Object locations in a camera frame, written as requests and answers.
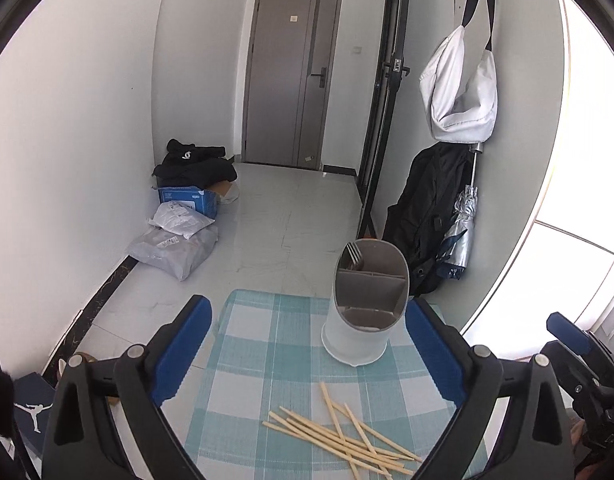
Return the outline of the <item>wooden chopstick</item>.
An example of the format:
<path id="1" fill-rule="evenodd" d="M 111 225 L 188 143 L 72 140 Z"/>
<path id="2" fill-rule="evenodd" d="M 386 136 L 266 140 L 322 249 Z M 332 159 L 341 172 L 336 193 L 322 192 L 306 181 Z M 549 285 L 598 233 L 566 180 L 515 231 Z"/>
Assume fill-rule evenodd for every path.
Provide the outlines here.
<path id="1" fill-rule="evenodd" d="M 348 418 L 351 420 L 351 422 L 354 424 L 354 428 L 356 428 L 357 433 L 359 434 L 361 440 L 363 441 L 364 446 L 366 447 L 366 449 L 369 451 L 369 453 L 374 456 L 374 457 L 380 457 L 378 456 L 378 453 L 376 452 L 376 449 L 374 448 L 374 446 L 372 445 L 371 441 L 369 440 L 369 438 L 366 436 L 364 430 L 362 429 L 362 427 L 360 426 L 360 422 L 357 420 L 357 417 L 354 416 L 354 413 L 350 410 L 349 405 L 345 402 L 343 403 L 343 406 L 345 408 L 345 411 L 347 413 Z M 386 478 L 387 479 L 392 479 L 392 475 L 389 473 L 389 471 L 387 470 L 387 468 L 383 465 L 380 465 L 380 471 L 384 472 L 384 474 L 386 474 Z"/>
<path id="2" fill-rule="evenodd" d="M 348 408 L 345 408 L 343 405 L 340 405 L 340 404 L 338 404 L 335 401 L 332 401 L 332 405 L 333 405 L 333 408 L 336 409 L 336 411 L 339 411 L 339 413 L 344 414 L 349 419 L 351 419 L 351 416 L 354 415 L 354 414 L 352 414 L 352 411 L 348 410 Z M 416 455 L 415 453 L 409 451 L 404 446 L 402 446 L 402 445 L 398 444 L 397 442 L 393 441 L 392 439 L 389 439 L 388 437 L 384 436 L 384 434 L 381 434 L 380 432 L 378 432 L 377 430 L 375 430 L 374 428 L 372 428 L 371 426 L 369 426 L 365 422 L 362 422 L 360 419 L 356 418 L 356 421 L 359 423 L 360 427 L 364 431 L 368 432 L 369 434 L 372 434 L 373 437 L 376 437 L 378 440 L 388 444 L 389 446 L 391 446 L 395 450 L 399 451 L 401 454 L 409 456 L 410 460 L 415 460 L 416 462 L 419 462 L 419 463 L 421 463 L 423 461 L 421 456 Z"/>
<path id="3" fill-rule="evenodd" d="M 380 467 L 377 466 L 377 463 L 362 462 L 362 460 L 358 460 L 357 457 L 352 455 L 351 453 L 347 453 L 343 450 L 340 450 L 339 448 L 334 448 L 334 446 L 328 445 L 324 441 L 308 436 L 308 434 L 303 431 L 298 431 L 296 429 L 290 429 L 288 427 L 272 424 L 272 422 L 266 422 L 265 420 L 261 423 L 261 425 L 265 426 L 270 430 L 280 432 L 281 434 L 286 434 L 286 436 L 309 442 L 317 448 L 322 448 L 322 450 L 329 452 L 338 458 L 341 458 L 349 465 L 352 465 L 356 468 L 362 468 L 367 471 L 375 472 L 376 474 L 379 474 L 386 479 L 392 478 L 392 475 L 388 471 L 382 471 Z"/>
<path id="4" fill-rule="evenodd" d="M 358 460 L 362 460 L 362 462 L 377 463 L 377 466 L 383 465 L 389 470 L 399 471 L 399 472 L 402 472 L 403 474 L 410 474 L 410 470 L 404 468 L 402 463 L 398 463 L 398 462 L 395 462 L 394 460 L 390 460 L 386 456 L 379 455 L 380 457 L 374 457 L 369 452 L 366 452 L 365 450 L 362 450 L 361 448 L 355 448 L 354 446 L 350 445 L 347 442 L 346 444 L 341 444 L 339 441 L 333 440 L 332 438 L 328 436 L 322 436 L 322 434 L 318 434 L 317 432 L 309 428 L 303 427 L 299 425 L 297 422 L 289 422 L 287 419 L 282 419 L 282 418 L 279 418 L 279 422 L 282 422 L 282 424 L 285 427 L 288 427 L 290 429 L 296 429 L 298 431 L 303 431 L 306 434 L 308 434 L 308 436 L 310 437 L 314 437 L 318 440 L 324 441 L 328 445 L 334 446 L 334 448 L 339 448 L 340 450 L 343 450 L 347 453 L 351 453 L 352 455 L 356 456 Z"/>
<path id="5" fill-rule="evenodd" d="M 339 442 L 341 444 L 346 444 L 346 439 L 345 439 L 342 427 L 340 426 L 337 415 L 333 408 L 333 404 L 332 404 L 330 395 L 328 394 L 328 388 L 326 388 L 326 385 L 324 384 L 324 382 L 320 382 L 319 386 L 320 386 L 321 393 L 322 393 L 324 402 L 326 404 L 326 407 L 328 408 L 328 414 L 330 414 L 330 419 L 332 420 L 332 424 L 335 427 L 337 437 L 339 438 Z M 354 476 L 354 480 L 360 480 L 361 477 L 360 477 L 356 464 L 350 463 L 350 468 L 351 468 L 352 475 Z"/>
<path id="6" fill-rule="evenodd" d="M 305 419 L 303 417 L 295 417 L 293 415 L 288 415 L 287 420 L 289 422 L 297 422 L 299 425 L 309 428 L 317 432 L 318 434 L 322 434 L 322 436 L 328 436 L 332 438 L 333 440 L 336 440 L 339 442 L 345 441 L 349 443 L 350 445 L 354 446 L 355 448 L 361 448 L 362 450 L 365 450 L 366 452 L 369 452 L 370 450 L 370 448 L 361 440 L 354 439 L 352 437 L 347 437 L 347 436 L 341 438 L 339 437 L 336 431 L 328 429 L 324 426 L 318 425 L 315 422 L 309 422 L 308 419 Z M 379 448 L 378 446 L 373 446 L 373 448 L 375 452 L 377 452 L 378 455 L 390 457 L 393 460 L 406 460 L 407 462 L 414 462 L 414 458 L 411 458 L 407 455 L 388 451 L 388 450 L 385 450 L 384 448 Z"/>
<path id="7" fill-rule="evenodd" d="M 362 467 L 368 471 L 390 477 L 393 472 L 400 474 L 413 474 L 413 470 L 406 467 L 399 460 L 392 460 L 386 454 L 371 451 L 342 438 L 335 432 L 327 429 L 318 429 L 315 424 L 305 424 L 291 417 L 283 418 L 275 412 L 268 414 L 269 421 L 264 426 L 278 430 L 283 434 L 292 434 L 298 439 L 311 442 L 313 445 L 323 448 L 354 466 Z"/>
<path id="8" fill-rule="evenodd" d="M 400 471 L 404 468 L 404 463 L 411 460 L 408 456 L 384 448 L 376 448 L 375 446 L 370 448 L 359 440 L 346 436 L 341 437 L 333 430 L 309 422 L 305 417 L 288 416 L 282 418 L 273 412 L 269 413 L 269 417 L 276 421 L 276 425 L 267 422 L 269 428 L 290 434 L 297 439 L 309 441 L 320 446 L 320 448 L 324 448 L 325 451 L 340 456 L 343 460 L 351 458 L 351 463 L 356 466 L 360 466 L 360 463 L 372 464 L 369 470 L 384 467 Z"/>

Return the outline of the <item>silver fork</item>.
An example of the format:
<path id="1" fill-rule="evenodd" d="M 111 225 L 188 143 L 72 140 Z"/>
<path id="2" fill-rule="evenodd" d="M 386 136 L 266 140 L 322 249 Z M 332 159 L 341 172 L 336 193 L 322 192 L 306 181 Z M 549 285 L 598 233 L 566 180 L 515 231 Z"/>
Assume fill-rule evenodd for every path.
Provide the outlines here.
<path id="1" fill-rule="evenodd" d="M 359 271 L 362 269 L 364 260 L 359 245 L 356 242 L 349 242 L 346 247 L 348 255 L 348 270 Z"/>

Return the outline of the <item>brown shoe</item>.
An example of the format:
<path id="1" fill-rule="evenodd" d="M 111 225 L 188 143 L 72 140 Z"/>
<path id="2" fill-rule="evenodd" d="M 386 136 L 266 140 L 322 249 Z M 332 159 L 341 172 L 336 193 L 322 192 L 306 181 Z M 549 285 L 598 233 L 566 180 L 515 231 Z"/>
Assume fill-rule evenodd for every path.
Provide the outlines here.
<path id="1" fill-rule="evenodd" d="M 115 362 L 116 359 L 98 360 L 89 353 L 78 351 L 66 361 L 64 373 L 82 368 L 89 388 L 110 406 L 116 406 L 120 399 L 114 378 Z"/>

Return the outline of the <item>dark blue shoe box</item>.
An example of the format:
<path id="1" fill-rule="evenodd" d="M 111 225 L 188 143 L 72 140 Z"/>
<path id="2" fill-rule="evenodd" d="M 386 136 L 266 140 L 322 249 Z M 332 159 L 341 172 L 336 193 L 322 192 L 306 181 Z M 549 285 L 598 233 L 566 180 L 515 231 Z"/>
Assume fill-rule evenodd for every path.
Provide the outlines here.
<path id="1" fill-rule="evenodd" d="M 28 448 L 41 457 L 55 389 L 38 373 L 16 379 L 14 388 L 17 427 Z"/>

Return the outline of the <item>silver folded umbrella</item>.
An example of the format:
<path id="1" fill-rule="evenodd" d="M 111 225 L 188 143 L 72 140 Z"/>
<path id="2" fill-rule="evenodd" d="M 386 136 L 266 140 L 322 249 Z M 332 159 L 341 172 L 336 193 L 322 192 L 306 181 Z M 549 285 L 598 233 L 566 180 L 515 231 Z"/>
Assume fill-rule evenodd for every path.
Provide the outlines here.
<path id="1" fill-rule="evenodd" d="M 444 280 L 459 281 L 468 265 L 473 245 L 478 188 L 475 185 L 477 159 L 484 151 L 484 144 L 470 146 L 473 155 L 471 179 L 456 198 L 452 223 L 439 248 L 436 258 L 436 274 Z"/>

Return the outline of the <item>teal checked tablecloth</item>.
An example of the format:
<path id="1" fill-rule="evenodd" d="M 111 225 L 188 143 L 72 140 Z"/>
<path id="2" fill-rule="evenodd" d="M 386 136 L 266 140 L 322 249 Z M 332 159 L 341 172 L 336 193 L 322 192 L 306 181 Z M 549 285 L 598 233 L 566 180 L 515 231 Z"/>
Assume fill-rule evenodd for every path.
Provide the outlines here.
<path id="1" fill-rule="evenodd" d="M 454 412 L 437 391 L 403 322 L 373 364 L 351 367 L 323 347 L 326 299 L 236 290 L 226 300 L 195 403 L 185 451 L 207 479 L 349 479 L 349 465 L 261 423 L 284 410 L 335 429 L 331 401 L 426 457 Z"/>

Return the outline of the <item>grey plastic parcel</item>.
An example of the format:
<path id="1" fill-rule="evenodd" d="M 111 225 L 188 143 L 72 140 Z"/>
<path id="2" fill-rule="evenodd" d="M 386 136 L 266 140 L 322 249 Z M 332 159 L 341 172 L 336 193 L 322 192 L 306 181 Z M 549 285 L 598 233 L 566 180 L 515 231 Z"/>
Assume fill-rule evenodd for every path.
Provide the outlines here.
<path id="1" fill-rule="evenodd" d="M 153 228 L 129 245 L 128 255 L 183 282 L 210 256 L 217 242 L 216 226 L 208 226 L 188 240 L 182 235 Z"/>

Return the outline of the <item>black backpack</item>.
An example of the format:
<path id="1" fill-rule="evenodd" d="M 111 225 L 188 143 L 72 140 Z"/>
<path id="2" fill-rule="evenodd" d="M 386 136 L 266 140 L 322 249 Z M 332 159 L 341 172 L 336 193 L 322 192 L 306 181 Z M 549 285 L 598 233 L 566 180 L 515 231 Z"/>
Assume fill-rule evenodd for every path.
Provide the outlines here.
<path id="1" fill-rule="evenodd" d="M 411 296 L 433 292 L 444 281 L 436 258 L 452 223 L 453 207 L 472 170 L 470 148 L 436 143 L 413 159 L 398 202 L 387 209 L 383 240 L 406 258 Z"/>

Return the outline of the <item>white plastic parcel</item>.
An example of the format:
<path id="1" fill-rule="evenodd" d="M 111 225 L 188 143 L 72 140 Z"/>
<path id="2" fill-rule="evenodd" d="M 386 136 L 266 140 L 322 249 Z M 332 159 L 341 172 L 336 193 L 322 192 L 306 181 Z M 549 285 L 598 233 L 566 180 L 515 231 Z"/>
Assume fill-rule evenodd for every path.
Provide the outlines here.
<path id="1" fill-rule="evenodd" d="M 154 228 L 183 236 L 189 240 L 215 222 L 204 214 L 179 202 L 165 202 L 158 206 L 148 224 Z"/>

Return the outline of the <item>white utensil holder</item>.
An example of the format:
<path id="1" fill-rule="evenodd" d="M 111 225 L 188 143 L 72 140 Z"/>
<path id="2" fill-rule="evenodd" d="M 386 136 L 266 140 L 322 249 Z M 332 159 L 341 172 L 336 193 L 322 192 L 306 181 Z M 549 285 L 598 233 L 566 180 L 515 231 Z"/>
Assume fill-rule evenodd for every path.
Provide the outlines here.
<path id="1" fill-rule="evenodd" d="M 393 244 L 356 240 L 361 263 L 345 249 L 336 262 L 321 340 L 330 356 L 359 367 L 379 360 L 406 310 L 410 292 L 406 258 Z"/>

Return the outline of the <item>blue cardboard box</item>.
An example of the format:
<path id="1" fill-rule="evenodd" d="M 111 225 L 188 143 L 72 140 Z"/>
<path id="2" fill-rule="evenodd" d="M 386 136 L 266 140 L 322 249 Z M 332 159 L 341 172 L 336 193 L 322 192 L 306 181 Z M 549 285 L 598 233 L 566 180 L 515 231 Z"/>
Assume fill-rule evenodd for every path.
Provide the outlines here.
<path id="1" fill-rule="evenodd" d="M 158 188 L 157 192 L 162 203 L 178 202 L 208 218 L 217 217 L 218 195 L 215 192 L 201 190 L 196 186 L 165 186 Z"/>

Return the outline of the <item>black clothes pile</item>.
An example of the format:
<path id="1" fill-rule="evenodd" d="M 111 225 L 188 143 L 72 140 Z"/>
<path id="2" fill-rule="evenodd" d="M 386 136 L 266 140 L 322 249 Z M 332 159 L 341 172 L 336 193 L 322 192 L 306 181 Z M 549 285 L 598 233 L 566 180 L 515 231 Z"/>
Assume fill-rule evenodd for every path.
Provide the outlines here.
<path id="1" fill-rule="evenodd" d="M 152 176 L 160 188 L 200 188 L 206 190 L 220 182 L 234 182 L 237 172 L 224 146 L 198 146 L 171 139 L 162 162 Z"/>

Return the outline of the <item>white hanging bag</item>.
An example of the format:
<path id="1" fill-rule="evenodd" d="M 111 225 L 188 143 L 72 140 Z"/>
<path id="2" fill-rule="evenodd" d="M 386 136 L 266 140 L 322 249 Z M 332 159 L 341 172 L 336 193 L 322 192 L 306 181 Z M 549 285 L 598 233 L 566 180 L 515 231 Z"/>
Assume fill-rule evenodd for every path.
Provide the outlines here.
<path id="1" fill-rule="evenodd" d="M 438 142 L 478 144 L 489 140 L 498 114 L 498 77 L 488 41 L 470 78 L 463 78 L 465 33 L 480 0 L 466 0 L 462 22 L 441 41 L 420 76 L 420 92 L 430 134 Z M 496 0 L 485 0 L 494 25 Z"/>

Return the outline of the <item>grey door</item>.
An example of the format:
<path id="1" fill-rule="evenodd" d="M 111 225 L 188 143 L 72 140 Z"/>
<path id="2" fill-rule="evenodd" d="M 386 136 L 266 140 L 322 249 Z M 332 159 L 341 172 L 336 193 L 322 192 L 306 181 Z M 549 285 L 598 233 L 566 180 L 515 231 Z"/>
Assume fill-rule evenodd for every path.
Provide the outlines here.
<path id="1" fill-rule="evenodd" d="M 243 159 L 317 170 L 342 0 L 256 0 L 243 103 Z"/>

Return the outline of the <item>black door frame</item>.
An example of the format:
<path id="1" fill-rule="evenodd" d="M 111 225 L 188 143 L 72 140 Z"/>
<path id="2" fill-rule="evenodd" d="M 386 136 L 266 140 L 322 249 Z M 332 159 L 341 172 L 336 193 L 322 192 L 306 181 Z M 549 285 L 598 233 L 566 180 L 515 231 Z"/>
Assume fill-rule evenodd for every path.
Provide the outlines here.
<path id="1" fill-rule="evenodd" d="M 362 203 L 358 237 L 375 234 L 371 212 L 386 154 L 397 93 L 402 78 L 409 73 L 409 69 L 404 66 L 408 11 L 409 0 L 385 0 L 372 104 L 357 177 Z"/>

